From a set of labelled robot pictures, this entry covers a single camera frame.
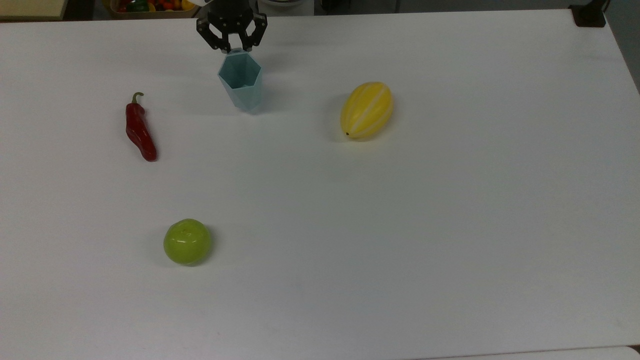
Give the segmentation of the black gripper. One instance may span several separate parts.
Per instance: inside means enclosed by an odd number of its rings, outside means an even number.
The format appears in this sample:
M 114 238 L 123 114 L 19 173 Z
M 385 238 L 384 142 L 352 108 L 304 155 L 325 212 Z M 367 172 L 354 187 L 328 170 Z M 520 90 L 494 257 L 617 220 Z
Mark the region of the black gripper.
M 206 5 L 206 18 L 196 20 L 196 30 L 213 49 L 229 53 L 229 34 L 240 34 L 243 50 L 259 46 L 268 26 L 265 14 L 254 14 L 248 0 L 211 0 Z

